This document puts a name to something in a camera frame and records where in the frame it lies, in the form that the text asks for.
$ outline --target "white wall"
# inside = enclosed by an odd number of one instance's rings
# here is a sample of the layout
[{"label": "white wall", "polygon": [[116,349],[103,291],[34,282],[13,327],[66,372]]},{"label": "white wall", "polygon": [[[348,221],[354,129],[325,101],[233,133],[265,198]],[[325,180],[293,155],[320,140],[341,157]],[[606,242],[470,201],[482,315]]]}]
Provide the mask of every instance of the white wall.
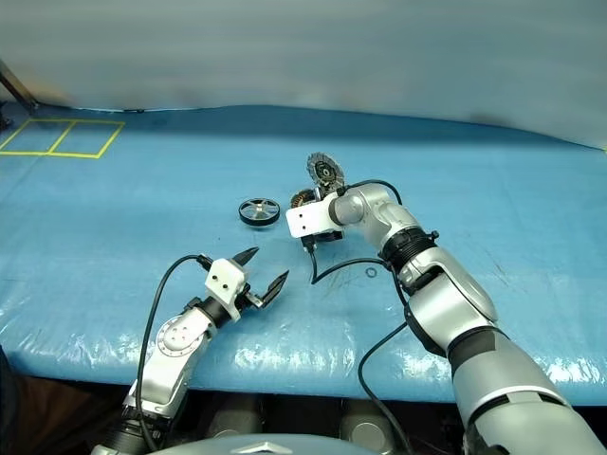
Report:
[{"label": "white wall", "polygon": [[0,0],[0,59],[83,107],[294,105],[607,146],[606,49],[606,0]]}]

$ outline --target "yellow square outline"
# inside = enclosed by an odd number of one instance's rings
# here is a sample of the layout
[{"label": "yellow square outline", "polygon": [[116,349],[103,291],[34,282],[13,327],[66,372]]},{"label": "yellow square outline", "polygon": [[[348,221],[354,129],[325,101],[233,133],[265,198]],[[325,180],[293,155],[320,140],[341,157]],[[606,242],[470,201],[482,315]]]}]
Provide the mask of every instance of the yellow square outline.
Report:
[{"label": "yellow square outline", "polygon": [[[26,126],[28,126],[32,122],[55,122],[55,123],[68,123],[65,127],[64,131],[57,137],[57,140],[53,142],[53,144],[46,150],[45,152],[38,151],[11,151],[2,149],[5,148],[9,143],[21,133]],[[101,146],[100,150],[96,154],[79,154],[76,152],[55,152],[57,147],[64,141],[65,137],[69,134],[69,132],[76,126],[78,123],[89,123],[89,124],[110,124],[110,125],[118,125],[116,131],[112,133],[112,136],[107,139],[107,141]],[[81,118],[28,118],[17,130],[7,137],[4,142],[0,144],[0,155],[29,155],[29,156],[63,156],[63,157],[71,157],[71,158],[93,158],[99,159],[105,153],[105,151],[109,148],[109,146],[114,142],[114,139],[118,136],[122,128],[126,122],[124,121],[116,121],[116,120],[94,120],[94,119],[81,119]]]}]

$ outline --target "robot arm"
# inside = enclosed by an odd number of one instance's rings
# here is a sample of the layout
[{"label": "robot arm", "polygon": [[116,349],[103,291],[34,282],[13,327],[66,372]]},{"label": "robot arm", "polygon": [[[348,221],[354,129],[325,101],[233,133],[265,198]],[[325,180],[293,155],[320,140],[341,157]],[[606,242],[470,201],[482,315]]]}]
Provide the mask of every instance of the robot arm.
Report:
[{"label": "robot arm", "polygon": [[[211,261],[200,256],[209,274],[204,300],[192,299],[184,311],[160,327],[156,346],[145,363],[140,388],[143,419],[153,442],[161,446],[188,390],[198,359],[217,331],[228,321],[240,319],[247,307],[266,307],[282,289],[288,271],[268,287],[263,296],[250,292],[248,272],[243,268],[259,248],[251,248],[232,259]],[[148,453],[137,409],[137,382],[123,402],[120,424],[103,446],[92,455],[141,455]]]},{"label": "robot arm", "polygon": [[412,331],[451,364],[468,453],[607,453],[542,369],[497,327],[481,285],[383,187],[335,191],[286,217],[294,237],[358,227],[394,268],[410,296]]}]

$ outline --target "black rubber ring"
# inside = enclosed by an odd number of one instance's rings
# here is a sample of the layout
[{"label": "black rubber ring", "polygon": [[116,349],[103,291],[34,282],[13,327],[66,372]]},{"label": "black rubber ring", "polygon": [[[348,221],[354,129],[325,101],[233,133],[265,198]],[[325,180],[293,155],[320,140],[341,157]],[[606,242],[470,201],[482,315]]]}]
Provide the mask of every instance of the black rubber ring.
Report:
[{"label": "black rubber ring", "polygon": [[[260,219],[249,218],[248,216],[243,214],[243,209],[245,207],[256,205],[256,204],[261,204],[262,202],[267,202],[270,206],[276,207],[276,209],[277,209],[276,213],[274,213],[273,215],[271,215],[267,218],[260,218]],[[273,201],[271,199],[267,199],[265,197],[257,197],[257,198],[249,199],[248,201],[243,202],[240,205],[240,207],[238,208],[238,215],[240,216],[241,221],[249,226],[268,226],[268,225],[271,225],[272,223],[275,223],[276,220],[278,220],[278,218],[281,216],[281,206],[279,206],[276,201]]]}]

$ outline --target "blue table surface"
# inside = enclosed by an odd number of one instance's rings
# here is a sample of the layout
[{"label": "blue table surface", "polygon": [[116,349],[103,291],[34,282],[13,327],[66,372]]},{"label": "blue table surface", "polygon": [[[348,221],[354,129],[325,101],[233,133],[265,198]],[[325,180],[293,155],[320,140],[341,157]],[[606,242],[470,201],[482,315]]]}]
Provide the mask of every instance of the blue table surface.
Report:
[{"label": "blue table surface", "polygon": [[[26,119],[18,106],[6,110],[17,126]],[[607,404],[604,152],[503,128],[280,107],[44,108],[39,116],[126,124],[100,159],[0,155],[0,343],[18,371],[132,383],[168,265],[187,253],[226,257],[259,246],[250,282],[262,291],[289,269],[284,291],[217,335],[193,386],[364,396],[361,356],[402,321],[390,276],[378,269],[369,278],[367,265],[355,265],[311,286],[309,259],[284,217],[252,228],[237,215],[251,197],[286,209],[291,194],[310,186],[307,156],[324,152],[350,182],[394,183],[565,396]],[[49,128],[31,124],[14,140],[44,149],[57,135]],[[107,138],[103,129],[76,130],[65,139],[75,151]],[[374,254],[352,230],[317,257],[324,269]],[[194,264],[175,272],[155,331],[202,297],[204,278]],[[382,398],[453,399],[449,365],[409,332],[377,352],[366,374]]]}]

